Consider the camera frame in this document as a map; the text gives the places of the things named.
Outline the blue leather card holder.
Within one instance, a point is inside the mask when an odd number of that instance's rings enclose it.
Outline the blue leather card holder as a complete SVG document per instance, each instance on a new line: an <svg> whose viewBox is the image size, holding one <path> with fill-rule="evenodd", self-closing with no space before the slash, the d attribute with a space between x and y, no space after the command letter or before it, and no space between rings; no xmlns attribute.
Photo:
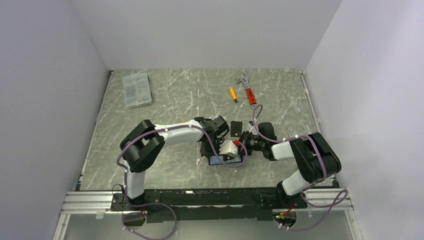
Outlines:
<svg viewBox="0 0 424 240"><path fill-rule="evenodd" d="M236 156L234 158L227 157L224 155L219 155L219 157L211 156L208 158L208 165L214 166L214 165L221 165L222 162L225 164L239 164L243 162L243 159L240 156Z"/></svg>

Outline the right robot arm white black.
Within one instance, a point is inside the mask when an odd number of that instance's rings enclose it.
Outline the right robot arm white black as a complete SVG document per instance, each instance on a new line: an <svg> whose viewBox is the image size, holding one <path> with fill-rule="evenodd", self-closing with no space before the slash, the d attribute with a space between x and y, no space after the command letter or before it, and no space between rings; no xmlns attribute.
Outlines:
<svg viewBox="0 0 424 240"><path fill-rule="evenodd" d="M257 134L244 131L236 141L245 147L239 148L242 154L258 151L269 161L292 159L297 165L291 176L277 184L275 200L282 208L289 207L301 191L342 169L339 157L319 132L278 141L270 122L258 124L257 130Z"/></svg>

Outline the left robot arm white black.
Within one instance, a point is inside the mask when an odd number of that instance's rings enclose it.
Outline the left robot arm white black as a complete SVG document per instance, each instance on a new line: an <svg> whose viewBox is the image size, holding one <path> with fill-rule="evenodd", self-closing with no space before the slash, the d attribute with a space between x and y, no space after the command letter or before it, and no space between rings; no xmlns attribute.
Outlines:
<svg viewBox="0 0 424 240"><path fill-rule="evenodd" d="M120 143L118 165L125 170L124 204L131 210L144 203L145 175L161 150L182 143L201 143L199 153L210 158L218 155L230 127L222 116L214 119L196 117L187 122L169 125L153 124L149 119L141 121Z"/></svg>

